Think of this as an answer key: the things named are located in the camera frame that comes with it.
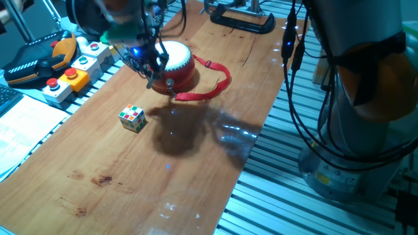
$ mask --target red button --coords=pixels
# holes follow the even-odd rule
[[[52,43],[51,43],[51,47],[52,48],[55,48],[55,46],[57,46],[57,44],[58,44],[59,42],[57,41],[57,40],[55,40],[55,41],[53,41]]]
[[[67,69],[65,71],[65,75],[66,76],[69,76],[69,77],[74,76],[75,74],[77,74],[77,70],[76,69],[73,69],[73,68]]]
[[[58,80],[56,78],[51,78],[46,82],[46,85],[50,86],[50,88],[55,88],[58,86]]]

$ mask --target wooden board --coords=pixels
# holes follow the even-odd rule
[[[0,225],[16,234],[213,233],[283,82],[285,20],[254,35],[213,24],[201,8],[188,1],[177,40],[224,64],[231,86],[210,102],[170,102],[124,66],[0,184]],[[205,92],[224,75],[197,64],[196,78],[193,91]],[[118,119],[127,104],[146,113],[139,134]]]

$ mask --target black and yellow device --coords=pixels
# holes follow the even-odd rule
[[[13,61],[3,68],[4,77],[10,86],[50,78],[69,68],[77,55],[77,40],[73,33],[52,33],[21,47]]]

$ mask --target keyboard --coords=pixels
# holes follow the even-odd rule
[[[7,86],[0,85],[0,117],[10,110],[24,96]]]

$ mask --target rubik's cube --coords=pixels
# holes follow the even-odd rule
[[[136,133],[145,125],[144,111],[136,106],[129,104],[119,114],[119,119],[123,127]]]

